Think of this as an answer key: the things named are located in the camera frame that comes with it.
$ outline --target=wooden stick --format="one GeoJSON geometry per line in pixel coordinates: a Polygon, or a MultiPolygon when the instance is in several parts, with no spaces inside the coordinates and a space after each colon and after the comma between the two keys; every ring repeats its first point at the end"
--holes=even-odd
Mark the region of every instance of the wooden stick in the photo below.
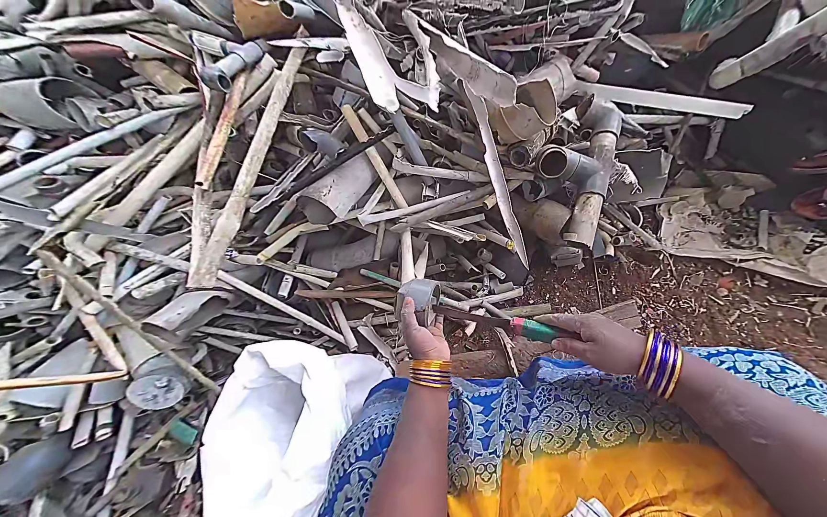
{"type": "Polygon", "coordinates": [[[95,341],[95,344],[101,349],[101,353],[104,354],[104,359],[107,359],[110,365],[118,370],[129,370],[126,361],[123,360],[121,351],[117,349],[117,344],[110,338],[108,331],[101,326],[96,317],[83,310],[85,301],[82,300],[82,296],[70,285],[65,286],[65,293],[66,299],[69,300],[69,305],[78,311],[79,321],[82,322],[82,326],[84,326],[88,334],[91,335],[91,340],[95,341]]]}
{"type": "Polygon", "coordinates": [[[285,231],[281,236],[277,237],[275,241],[270,243],[270,246],[262,249],[261,252],[257,254],[257,259],[260,260],[261,263],[264,263],[272,259],[276,253],[279,253],[282,248],[295,240],[296,237],[326,229],[327,225],[315,225],[314,223],[302,223],[301,225],[293,226],[293,228],[285,231]]]}
{"type": "MultiPolygon", "coordinates": [[[[340,108],[340,111],[344,112],[346,122],[350,125],[350,129],[353,130],[353,135],[356,135],[357,140],[360,142],[368,140],[369,134],[366,133],[366,128],[362,127],[362,122],[359,121],[359,116],[353,111],[353,108],[344,104],[340,108]]],[[[407,201],[404,199],[404,195],[401,194],[401,189],[398,189],[398,184],[394,182],[394,176],[391,174],[391,171],[385,167],[385,162],[382,161],[379,151],[376,150],[375,147],[369,147],[366,149],[366,156],[369,158],[369,161],[372,162],[375,171],[379,173],[379,178],[381,178],[381,182],[385,184],[385,190],[391,195],[394,204],[398,208],[407,208],[407,201]]]]}
{"type": "Polygon", "coordinates": [[[22,389],[41,386],[64,386],[86,382],[112,381],[127,376],[127,371],[99,371],[97,373],[83,373],[80,375],[62,375],[59,377],[21,377],[0,381],[0,391],[6,389],[22,389]]]}
{"type": "MultiPolygon", "coordinates": [[[[88,355],[82,359],[81,371],[90,373],[91,369],[95,367],[95,361],[98,360],[98,349],[88,347],[88,355]]],[[[85,396],[85,384],[73,384],[69,388],[69,393],[66,395],[63,402],[63,415],[60,417],[60,423],[56,427],[56,432],[63,432],[75,427],[75,417],[78,415],[79,408],[82,407],[82,399],[85,396]]]]}
{"type": "Polygon", "coordinates": [[[396,294],[389,291],[338,291],[336,289],[325,289],[322,291],[308,291],[299,289],[296,296],[317,300],[330,298],[334,300],[345,300],[349,298],[395,298],[396,294]]]}
{"type": "Polygon", "coordinates": [[[420,252],[420,256],[416,258],[416,262],[413,264],[413,276],[422,279],[426,276],[426,261],[429,259],[429,241],[423,246],[423,251],[420,252]]]}
{"type": "Polygon", "coordinates": [[[219,112],[215,130],[206,148],[201,149],[200,158],[197,160],[197,176],[193,182],[193,223],[190,225],[191,257],[193,258],[191,264],[201,263],[200,256],[210,239],[210,233],[212,232],[212,180],[216,176],[219,162],[223,159],[225,145],[229,142],[229,135],[235,123],[235,114],[241,105],[246,84],[247,72],[242,72],[232,83],[232,91],[229,92],[225,104],[219,112]]]}
{"type": "Polygon", "coordinates": [[[212,179],[216,175],[219,162],[223,159],[225,145],[229,142],[232,126],[235,124],[235,113],[238,112],[238,107],[241,105],[246,82],[246,73],[239,74],[238,77],[235,78],[235,81],[232,82],[232,91],[230,91],[228,97],[225,98],[223,111],[219,114],[219,121],[216,123],[216,129],[210,138],[210,145],[206,149],[203,160],[197,167],[197,178],[194,180],[194,189],[203,188],[209,190],[212,188],[212,179]]]}
{"type": "MultiPolygon", "coordinates": [[[[171,269],[178,270],[178,271],[186,271],[190,268],[190,265],[186,260],[180,260],[178,258],[170,258],[165,255],[159,255],[155,252],[149,251],[147,249],[142,249],[140,247],[130,246],[128,244],[121,244],[121,243],[112,243],[108,246],[109,249],[112,251],[116,251],[118,253],[122,253],[123,255],[129,255],[130,257],[135,257],[136,259],[141,260],[148,260],[150,262],[156,262],[163,266],[167,266],[171,269]]],[[[252,286],[251,284],[247,283],[246,281],[238,280],[236,277],[231,276],[229,273],[225,271],[218,271],[217,275],[219,280],[224,281],[231,287],[236,288],[239,291],[246,292],[249,295],[253,296],[254,298],[259,299],[261,302],[264,302],[278,311],[282,311],[292,317],[296,318],[297,320],[305,323],[308,326],[313,326],[327,334],[328,336],[340,341],[341,343],[344,342],[344,337],[339,333],[334,331],[329,326],[321,323],[317,319],[293,308],[285,303],[282,303],[280,300],[277,300],[273,296],[270,296],[266,292],[259,290],[257,287],[252,286]]]]}
{"type": "Polygon", "coordinates": [[[235,238],[235,232],[241,226],[242,218],[245,216],[247,201],[251,188],[257,181],[257,174],[264,164],[267,151],[273,142],[273,133],[279,124],[279,115],[286,107],[286,101],[292,91],[292,83],[295,81],[296,71],[302,63],[302,57],[306,49],[298,47],[290,50],[290,55],[283,65],[283,73],[273,88],[267,108],[261,116],[257,126],[257,132],[251,140],[247,156],[238,171],[235,179],[235,186],[232,188],[232,195],[225,203],[220,213],[219,220],[212,230],[210,240],[206,244],[200,261],[196,263],[190,272],[188,286],[191,287],[213,287],[216,284],[216,273],[223,262],[225,249],[235,238]]]}
{"type": "MultiPolygon", "coordinates": [[[[372,118],[372,116],[369,114],[369,112],[366,111],[365,108],[358,109],[357,114],[362,119],[362,122],[366,123],[366,125],[369,126],[369,131],[373,133],[378,133],[381,131],[381,126],[379,125],[379,123],[375,122],[375,119],[372,118]]],[[[388,149],[388,152],[391,153],[393,157],[397,156],[398,147],[394,143],[389,142],[386,138],[381,141],[381,144],[388,149]]]]}
{"type": "Polygon", "coordinates": [[[356,341],[356,336],[353,335],[350,323],[346,321],[346,315],[344,315],[343,308],[340,307],[340,302],[337,300],[332,301],[331,308],[334,310],[337,325],[340,327],[341,332],[343,332],[344,339],[346,339],[346,346],[350,348],[350,351],[356,351],[356,349],[359,348],[359,343],[356,341]]]}
{"type": "Polygon", "coordinates": [[[202,371],[197,370],[189,361],[185,360],[183,357],[179,356],[172,348],[174,348],[174,344],[161,339],[160,337],[156,337],[148,332],[145,332],[140,326],[139,322],[134,320],[133,318],[129,317],[113,300],[105,298],[92,286],[90,283],[82,279],[82,277],[78,276],[77,274],[73,273],[69,268],[67,268],[62,262],[56,258],[55,255],[50,253],[49,251],[40,249],[37,251],[37,256],[40,260],[43,261],[44,264],[47,265],[48,268],[53,270],[56,274],[60,275],[65,279],[69,285],[71,285],[78,293],[91,298],[92,300],[100,303],[102,307],[107,309],[107,311],[116,317],[121,324],[127,326],[135,332],[139,337],[142,337],[146,341],[149,342],[150,345],[154,346],[156,349],[161,351],[164,355],[168,357],[168,359],[172,360],[177,366],[181,368],[181,370],[188,373],[191,377],[197,380],[197,382],[203,384],[208,389],[210,389],[213,393],[220,393],[222,391],[215,382],[203,374],[202,371]]]}

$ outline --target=broken pipe piece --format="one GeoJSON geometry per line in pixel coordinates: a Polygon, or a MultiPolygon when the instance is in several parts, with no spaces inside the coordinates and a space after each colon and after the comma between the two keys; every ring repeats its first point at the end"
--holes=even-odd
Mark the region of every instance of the broken pipe piece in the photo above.
{"type": "Polygon", "coordinates": [[[12,454],[0,465],[0,504],[18,504],[33,499],[56,480],[72,459],[71,440],[71,432],[61,432],[12,454]]]}

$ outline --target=gray pipe fitting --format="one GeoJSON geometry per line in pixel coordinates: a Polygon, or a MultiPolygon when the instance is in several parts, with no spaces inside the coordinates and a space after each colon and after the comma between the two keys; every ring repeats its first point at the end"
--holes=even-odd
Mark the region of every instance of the gray pipe fitting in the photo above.
{"type": "Polygon", "coordinates": [[[267,53],[263,40],[248,41],[244,45],[232,45],[228,55],[216,63],[200,70],[200,80],[208,88],[228,92],[232,89],[232,78],[236,74],[260,62],[267,53]]]}
{"type": "MultiPolygon", "coordinates": [[[[538,195],[538,191],[549,193],[556,189],[557,185],[548,180],[556,180],[560,184],[566,181],[571,182],[579,186],[580,194],[597,192],[604,195],[607,193],[609,178],[602,165],[591,157],[565,147],[554,145],[542,147],[537,153],[535,167],[544,180],[536,178],[533,184],[523,187],[526,199],[529,196],[538,195]]],[[[541,194],[536,199],[543,198],[545,195],[541,194]]]]}
{"type": "Polygon", "coordinates": [[[536,202],[554,194],[562,187],[563,181],[560,178],[540,178],[535,176],[534,180],[522,182],[522,197],[527,201],[536,202]]]}
{"type": "Polygon", "coordinates": [[[621,118],[624,114],[610,100],[583,100],[576,107],[576,115],[580,118],[580,128],[591,132],[590,137],[600,133],[612,133],[615,136],[621,134],[621,118]]]}
{"type": "Polygon", "coordinates": [[[441,288],[435,280],[416,279],[404,283],[398,289],[398,295],[394,301],[394,315],[398,321],[401,320],[401,308],[405,298],[413,300],[413,313],[416,321],[422,326],[432,326],[436,322],[436,314],[433,307],[439,304],[441,288]]]}

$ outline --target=pvc pipe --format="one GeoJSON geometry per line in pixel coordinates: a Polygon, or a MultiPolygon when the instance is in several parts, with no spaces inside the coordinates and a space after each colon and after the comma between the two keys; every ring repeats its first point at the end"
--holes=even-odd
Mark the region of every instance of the pvc pipe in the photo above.
{"type": "Polygon", "coordinates": [[[128,135],[132,132],[139,131],[149,124],[156,123],[166,117],[185,112],[187,109],[188,108],[173,108],[171,110],[160,110],[158,112],[145,113],[140,117],[120,124],[119,126],[109,130],[88,135],[78,142],[69,144],[68,146],[53,151],[48,155],[44,155],[29,164],[3,174],[0,176],[0,191],[11,187],[19,181],[23,181],[34,176],[44,169],[61,164],[69,158],[77,157],[82,153],[95,149],[96,147],[102,146],[108,142],[113,142],[114,140],[121,138],[123,135],[128,135]]]}
{"type": "Polygon", "coordinates": [[[156,18],[173,23],[181,29],[201,30],[226,40],[235,37],[231,31],[224,29],[223,26],[201,17],[174,0],[132,0],[132,5],[154,15],[156,18]]]}

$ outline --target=knife handle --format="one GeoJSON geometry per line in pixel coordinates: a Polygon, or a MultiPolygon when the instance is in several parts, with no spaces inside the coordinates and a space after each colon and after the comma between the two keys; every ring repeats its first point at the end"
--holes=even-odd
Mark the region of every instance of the knife handle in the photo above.
{"type": "Polygon", "coordinates": [[[522,336],[530,341],[543,341],[550,343],[558,337],[568,337],[572,335],[571,332],[550,326],[543,323],[538,323],[531,319],[523,317],[514,317],[510,320],[510,325],[513,333],[517,336],[522,336]]]}

